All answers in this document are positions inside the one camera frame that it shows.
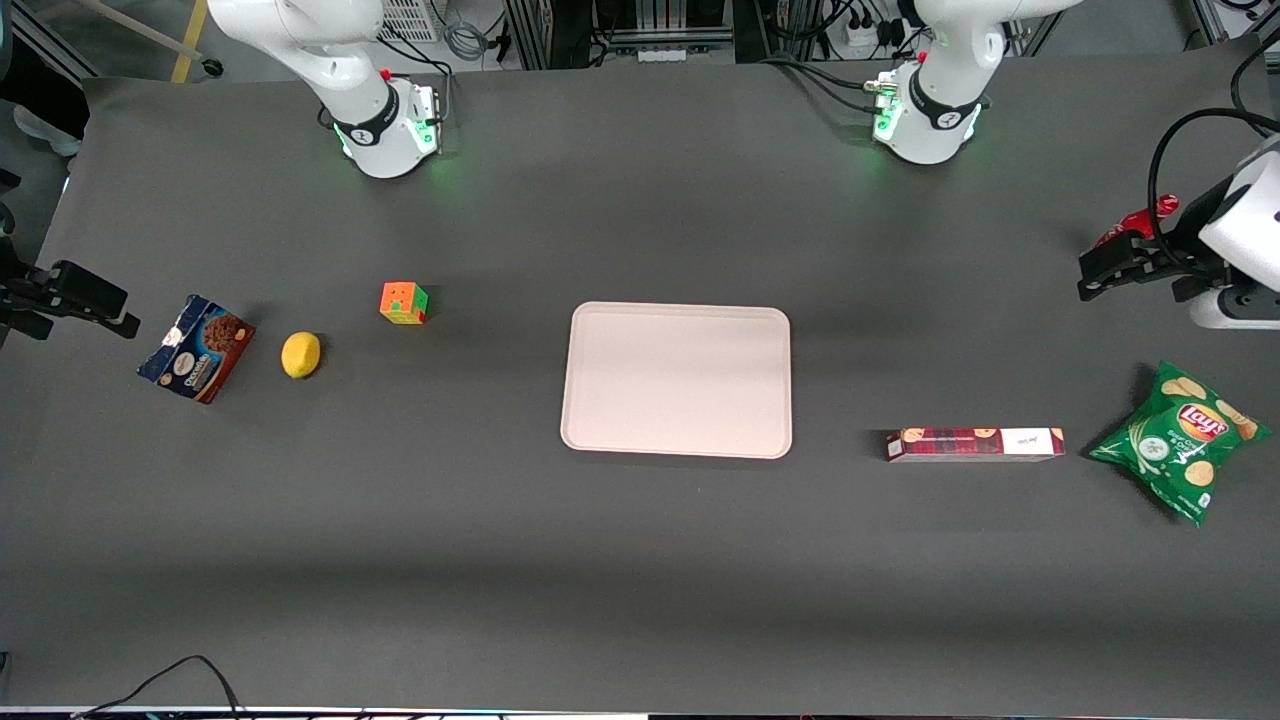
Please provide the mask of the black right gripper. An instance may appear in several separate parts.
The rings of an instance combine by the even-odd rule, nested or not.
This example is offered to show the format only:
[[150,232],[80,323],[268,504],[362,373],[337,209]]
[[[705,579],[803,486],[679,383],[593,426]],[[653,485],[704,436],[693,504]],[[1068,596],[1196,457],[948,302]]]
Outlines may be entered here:
[[133,340],[140,319],[125,311],[128,293],[81,265],[60,260],[50,270],[19,259],[8,236],[1,237],[1,324],[44,341],[54,328],[50,307],[87,316],[111,333]]

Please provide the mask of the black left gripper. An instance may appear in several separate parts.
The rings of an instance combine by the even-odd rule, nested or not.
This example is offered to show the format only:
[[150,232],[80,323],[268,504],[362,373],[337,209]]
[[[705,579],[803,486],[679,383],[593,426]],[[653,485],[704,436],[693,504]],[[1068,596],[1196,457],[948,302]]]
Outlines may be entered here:
[[1233,286],[1231,264],[1199,237],[1204,223],[1180,219],[1157,224],[1153,238],[1120,233],[1080,255],[1078,299],[1089,302],[1126,284],[1165,283],[1176,302],[1219,304]]

